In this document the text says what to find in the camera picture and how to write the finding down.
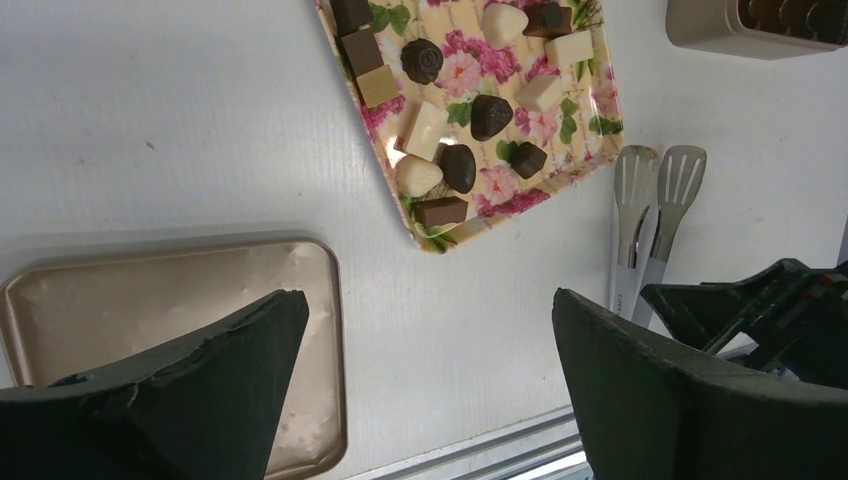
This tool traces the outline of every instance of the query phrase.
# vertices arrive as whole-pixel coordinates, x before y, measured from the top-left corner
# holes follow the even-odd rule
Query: rectangular tray
[[[0,334],[17,385],[46,386],[204,327],[277,289],[309,304],[268,480],[335,466],[347,448],[333,254],[311,241],[132,256],[30,270],[3,288]]]
[[[562,2],[572,8],[575,31],[591,29],[595,57],[560,72],[568,95],[561,105],[544,114],[515,108],[514,97],[536,74],[556,72],[547,65],[545,41],[521,37],[514,45],[495,51],[483,39],[480,20],[490,3],[522,8],[547,0],[373,0],[372,29],[383,61],[391,66],[401,89],[400,97],[374,109],[360,102],[347,61],[339,53],[329,0],[314,1],[401,217],[423,250],[445,253],[547,200],[618,156],[623,125],[597,0]],[[412,82],[401,66],[401,50],[417,38],[438,45],[445,57],[439,79],[427,86]],[[460,70],[461,75],[451,73]],[[480,93],[503,97],[515,108],[513,122],[485,143],[474,140],[467,126],[471,101]],[[457,194],[469,202],[469,216],[460,224],[425,229],[415,222],[412,203],[454,195],[446,186],[413,200],[401,195],[395,183],[394,167],[405,156],[395,145],[423,100],[450,113],[442,143],[468,145],[477,161],[474,189],[466,195]],[[548,153],[545,168],[530,180],[516,175],[506,162],[515,142],[524,141],[532,141]]]

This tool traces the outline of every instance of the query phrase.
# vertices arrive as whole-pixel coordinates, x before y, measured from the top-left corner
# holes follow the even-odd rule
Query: white countertop
[[[664,0],[603,6],[628,141],[710,154],[666,280],[736,280],[784,256],[832,266],[848,50],[681,50]],[[312,2],[0,0],[0,92],[3,278],[58,257],[291,233],[335,251],[350,447],[322,478],[568,403],[552,299],[606,299],[612,170],[449,255],[420,253]]]

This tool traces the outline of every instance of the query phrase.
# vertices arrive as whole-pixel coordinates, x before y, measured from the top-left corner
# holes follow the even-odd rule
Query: milk chocolate
[[[368,108],[380,106],[400,95],[392,67],[388,65],[356,77],[356,86],[362,102]]]
[[[421,85],[435,82],[445,63],[442,50],[424,38],[409,42],[403,47],[400,60],[409,79]]]
[[[557,2],[538,3],[524,9],[530,23],[524,29],[528,37],[556,38],[571,33],[571,9]]]
[[[368,0],[330,0],[330,8],[333,9],[338,34],[342,36],[374,20]]]
[[[467,145],[448,145],[439,156],[445,183],[459,193],[468,193],[477,180],[477,162]]]
[[[424,228],[462,223],[468,216],[468,202],[457,197],[437,198],[412,204],[415,220]]]
[[[521,178],[527,180],[539,173],[547,160],[548,154],[544,150],[530,142],[524,142],[515,149],[509,163]]]
[[[471,104],[471,136],[485,142],[499,134],[512,121],[509,102],[492,95],[478,95]]]
[[[342,37],[342,48],[353,76],[358,77],[383,66],[383,55],[370,27]]]

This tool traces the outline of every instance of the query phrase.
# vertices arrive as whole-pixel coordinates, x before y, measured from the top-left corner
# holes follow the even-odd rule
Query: chocolate truffle
[[[521,178],[527,180],[539,173],[547,160],[548,154],[544,150],[530,142],[524,142],[515,149],[509,164]]]
[[[448,145],[439,156],[439,166],[445,174],[445,183],[459,193],[468,193],[477,180],[477,162],[467,145]]]
[[[374,20],[368,0],[330,0],[330,8],[333,10],[333,18],[336,19],[339,35],[355,32],[359,27]]]
[[[374,32],[370,27],[342,37],[342,48],[347,55],[354,77],[365,75],[383,66],[383,55],[380,53],[377,39],[374,38]]]
[[[400,59],[403,62],[403,71],[409,79],[421,85],[435,82],[445,63],[442,50],[423,38],[409,42],[403,47]]]
[[[462,223],[468,216],[468,202],[457,197],[437,198],[412,204],[415,221],[424,228],[438,227],[449,223]]]
[[[556,38],[571,33],[571,9],[560,7],[557,2],[530,5],[524,13],[529,20],[525,36]]]
[[[471,104],[471,136],[485,142],[499,134],[512,121],[509,102],[492,95],[478,95]]]

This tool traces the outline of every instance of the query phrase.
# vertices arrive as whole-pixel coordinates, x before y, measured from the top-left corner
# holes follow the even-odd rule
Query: chocolate bar piece
[[[424,228],[462,223],[468,216],[468,202],[457,197],[437,198],[412,204],[415,220]]]
[[[557,38],[571,33],[571,9],[557,2],[530,5],[524,13],[530,21],[524,29],[527,37]]]
[[[509,102],[492,95],[478,95],[471,104],[471,136],[485,142],[509,125],[512,107]]]
[[[424,38],[409,42],[400,54],[403,71],[409,79],[421,85],[429,85],[439,78],[445,57],[442,50]]]
[[[531,112],[545,112],[564,96],[559,75],[536,75],[515,95],[515,103]]]
[[[383,66],[383,55],[370,27],[342,37],[342,48],[347,55],[353,76],[358,77]]]
[[[547,160],[548,154],[544,150],[530,142],[524,142],[515,149],[509,164],[521,178],[527,180],[539,173]]]
[[[411,155],[433,161],[439,140],[448,125],[448,112],[430,102],[421,102],[400,149]]]
[[[368,0],[330,0],[330,8],[333,9],[338,34],[342,36],[374,20]]]
[[[378,107],[400,95],[392,67],[388,65],[356,77],[356,86],[359,87],[362,102],[368,108]]]
[[[477,162],[467,145],[448,145],[439,156],[439,166],[445,174],[445,183],[459,193],[468,193],[477,180]]]
[[[582,62],[595,56],[592,46],[592,31],[581,30],[571,35],[558,37],[545,44],[548,65],[565,68],[572,63]]]

